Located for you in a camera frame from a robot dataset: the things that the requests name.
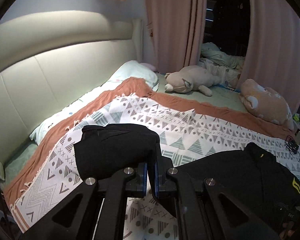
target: yellow logo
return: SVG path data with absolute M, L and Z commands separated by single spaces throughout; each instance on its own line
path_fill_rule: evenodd
M 294 188 L 296 188 L 296 190 L 297 190 L 298 193 L 300 194 L 300 186 L 299 186 L 299 184 L 296 182 L 295 178 L 293 178 L 292 186 L 293 186 Z

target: stuffed animal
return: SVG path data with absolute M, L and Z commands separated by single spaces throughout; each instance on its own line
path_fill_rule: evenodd
M 167 73 L 165 78 L 167 84 L 164 89 L 167 92 L 187 93 L 191 90 L 199 90 L 207 97 L 212 96 L 209 87 L 221 82 L 220 77 L 210 74 L 205 68 L 199 66 L 184 67 L 179 72 Z
M 264 88 L 253 79 L 242 83 L 240 99 L 250 114 L 293 130 L 293 119 L 286 100 L 272 88 Z

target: orange plush pillow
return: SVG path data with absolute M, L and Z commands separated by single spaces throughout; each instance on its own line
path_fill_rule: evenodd
M 290 108 L 286 100 L 272 88 L 264 88 L 253 79 L 247 79 L 241 85 L 240 99 L 254 116 L 293 130 Z

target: metal screw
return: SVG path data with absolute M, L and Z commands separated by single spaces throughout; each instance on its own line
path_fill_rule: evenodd
M 216 184 L 216 181 L 214 179 L 206 179 L 206 183 L 209 186 L 214 186 Z
M 134 172 L 134 169 L 133 168 L 125 168 L 123 171 L 125 174 L 131 174 Z
M 170 168 L 168 169 L 168 172 L 172 175 L 177 174 L 178 173 L 178 169 L 177 168 Z
M 95 182 L 96 182 L 96 179 L 95 178 L 87 178 L 86 179 L 86 184 L 87 185 L 93 185 L 93 184 L 95 184 Z

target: gray plush toy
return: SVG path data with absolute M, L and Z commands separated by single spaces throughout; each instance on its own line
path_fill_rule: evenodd
M 221 82 L 220 77 L 210 74 L 205 68 L 199 66 L 184 67 L 179 72 L 167 73 L 165 78 L 167 84 L 164 89 L 167 92 L 187 93 L 191 90 L 199 90 L 208 97 L 212 96 L 209 87 Z

